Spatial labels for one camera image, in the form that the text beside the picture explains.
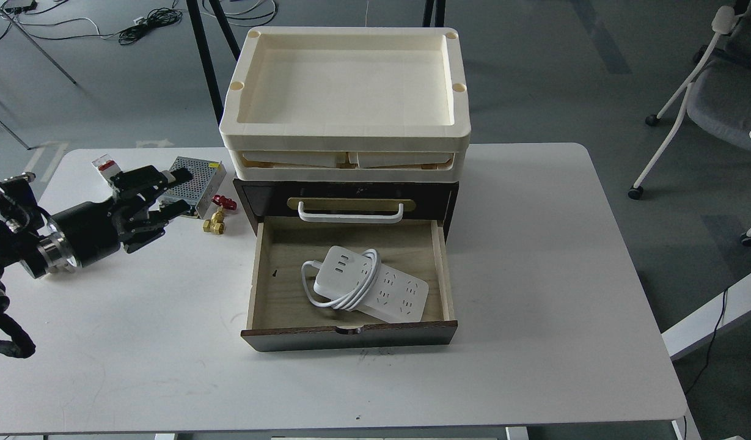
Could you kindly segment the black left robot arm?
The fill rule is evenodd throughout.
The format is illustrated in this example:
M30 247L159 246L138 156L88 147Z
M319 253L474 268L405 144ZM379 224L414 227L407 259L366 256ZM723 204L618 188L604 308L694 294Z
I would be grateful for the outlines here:
M144 166L121 172L115 163L99 170L112 187L101 202L84 202L56 214L48 214L34 197L34 173L0 181L0 329L9 337L0 340L0 353L28 358L35 353L31 337L7 315L10 300L2 282L9 265L21 263L33 278L55 268L82 268L124 249L131 254L162 237L168 223L189 210L178 200L152 211L166 190L192 179L187 168L160 170Z

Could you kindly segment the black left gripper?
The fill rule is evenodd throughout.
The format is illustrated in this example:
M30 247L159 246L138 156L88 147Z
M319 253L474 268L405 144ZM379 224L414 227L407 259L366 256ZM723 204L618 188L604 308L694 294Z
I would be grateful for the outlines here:
M112 178L114 193L109 216L126 253L134 253L162 237L171 220L191 209L186 201L174 201L160 202L157 211L150 211L163 192L193 178L188 169L160 172L154 166L121 172Z

